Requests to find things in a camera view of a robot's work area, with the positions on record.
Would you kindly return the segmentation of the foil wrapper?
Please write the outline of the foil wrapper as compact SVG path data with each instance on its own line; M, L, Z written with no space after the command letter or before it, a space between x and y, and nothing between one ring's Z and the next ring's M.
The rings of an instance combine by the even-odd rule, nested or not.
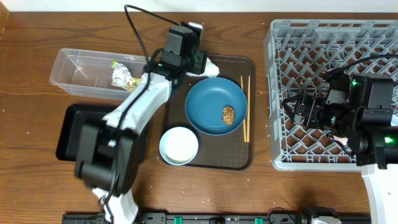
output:
M134 91L140 84L141 79L133 77L125 65L113 61L111 67L113 68L112 86Z

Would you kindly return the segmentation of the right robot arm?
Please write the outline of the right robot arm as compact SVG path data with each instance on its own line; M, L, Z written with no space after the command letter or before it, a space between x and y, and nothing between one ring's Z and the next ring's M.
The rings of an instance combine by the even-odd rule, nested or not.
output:
M303 93L282 102L295 124L347 140L361 169L373 223L397 223L397 126L391 124L394 81L383 75L326 75L325 97Z

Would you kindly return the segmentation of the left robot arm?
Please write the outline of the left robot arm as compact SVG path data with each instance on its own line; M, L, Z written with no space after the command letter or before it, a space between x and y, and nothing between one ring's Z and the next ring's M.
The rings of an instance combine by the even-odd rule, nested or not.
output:
M143 157L142 132L187 73L205 71L208 52L198 48L203 33L195 22L170 26L165 48L147 59L136 89L115 110L80 129L75 176L96 193L110 223L136 219L131 187Z

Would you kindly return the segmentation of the dark blue plate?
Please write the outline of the dark blue plate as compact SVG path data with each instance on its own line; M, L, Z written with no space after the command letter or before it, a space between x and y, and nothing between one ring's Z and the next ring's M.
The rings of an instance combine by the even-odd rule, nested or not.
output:
M223 122L223 110L235 111L233 122ZM248 112L248 101L241 87L227 78L206 78L196 83L185 100L185 114L197 130L222 136L237 130Z

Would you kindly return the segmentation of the white napkin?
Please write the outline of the white napkin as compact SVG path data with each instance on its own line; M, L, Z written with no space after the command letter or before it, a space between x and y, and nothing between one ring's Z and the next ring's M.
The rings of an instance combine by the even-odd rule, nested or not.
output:
M209 58L206 60L205 71L199 75L187 72L186 75L190 77L208 77L214 78L220 74L220 69Z

